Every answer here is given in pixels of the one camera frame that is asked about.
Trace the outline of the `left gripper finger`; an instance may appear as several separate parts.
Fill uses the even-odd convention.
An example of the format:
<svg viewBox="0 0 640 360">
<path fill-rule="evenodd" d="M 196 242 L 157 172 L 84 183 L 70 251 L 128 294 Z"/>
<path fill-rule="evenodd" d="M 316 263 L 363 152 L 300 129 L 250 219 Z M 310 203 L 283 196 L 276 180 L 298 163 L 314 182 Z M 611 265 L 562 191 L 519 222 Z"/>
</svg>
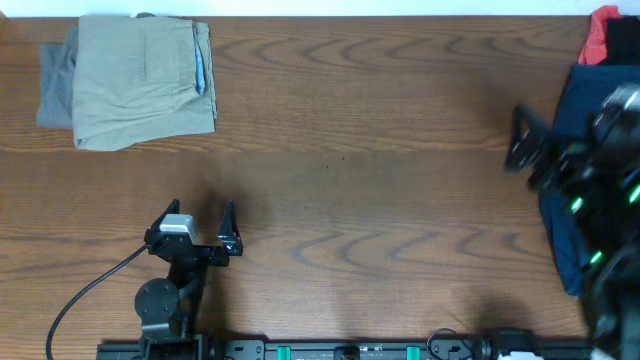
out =
<svg viewBox="0 0 640 360">
<path fill-rule="evenodd" d="M 167 215 L 170 214 L 179 214 L 180 213 L 180 201 L 178 199 L 174 199 L 166 210 L 159 217 L 160 220 L 163 220 Z"/>
<path fill-rule="evenodd" d="M 233 201 L 226 205 L 218 231 L 218 239 L 229 256 L 242 256 L 244 245 L 236 219 L 236 206 Z"/>
</svg>

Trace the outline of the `khaki beige shorts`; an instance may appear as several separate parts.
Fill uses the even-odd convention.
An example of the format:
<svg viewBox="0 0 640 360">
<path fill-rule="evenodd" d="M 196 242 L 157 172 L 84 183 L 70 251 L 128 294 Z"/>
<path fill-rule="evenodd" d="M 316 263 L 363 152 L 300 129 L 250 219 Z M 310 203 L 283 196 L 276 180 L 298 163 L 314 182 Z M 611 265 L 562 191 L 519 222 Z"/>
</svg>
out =
<svg viewBox="0 0 640 360">
<path fill-rule="evenodd" d="M 83 16 L 72 83 L 77 148 L 117 151 L 215 132 L 210 29 L 163 16 Z"/>
</svg>

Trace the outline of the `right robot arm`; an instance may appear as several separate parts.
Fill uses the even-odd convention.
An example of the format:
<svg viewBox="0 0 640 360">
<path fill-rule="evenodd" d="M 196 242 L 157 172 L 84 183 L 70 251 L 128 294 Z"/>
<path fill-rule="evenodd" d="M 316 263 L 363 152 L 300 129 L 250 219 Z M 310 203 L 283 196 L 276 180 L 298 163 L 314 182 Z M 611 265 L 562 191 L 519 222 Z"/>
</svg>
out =
<svg viewBox="0 0 640 360">
<path fill-rule="evenodd" d="M 559 194 L 586 242 L 583 314 L 595 348 L 639 356 L 639 110 L 606 105 L 582 137 L 548 127 L 534 109 L 513 110 L 505 167 L 529 167 L 529 188 Z"/>
</svg>

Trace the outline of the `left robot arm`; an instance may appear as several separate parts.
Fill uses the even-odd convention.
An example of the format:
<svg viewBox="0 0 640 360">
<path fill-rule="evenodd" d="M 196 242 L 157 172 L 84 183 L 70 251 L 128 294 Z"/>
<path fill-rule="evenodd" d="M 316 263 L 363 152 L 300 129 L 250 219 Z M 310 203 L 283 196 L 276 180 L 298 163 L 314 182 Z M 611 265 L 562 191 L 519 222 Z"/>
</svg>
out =
<svg viewBox="0 0 640 360">
<path fill-rule="evenodd" d="M 170 265 L 164 278 L 152 279 L 135 296 L 141 318 L 143 359 L 208 359 L 209 337 L 194 330 L 207 272 L 226 267 L 243 254 L 236 207 L 228 202 L 218 231 L 219 245 L 198 242 L 196 222 L 180 212 L 180 202 L 168 208 L 146 230 L 148 252 Z"/>
</svg>

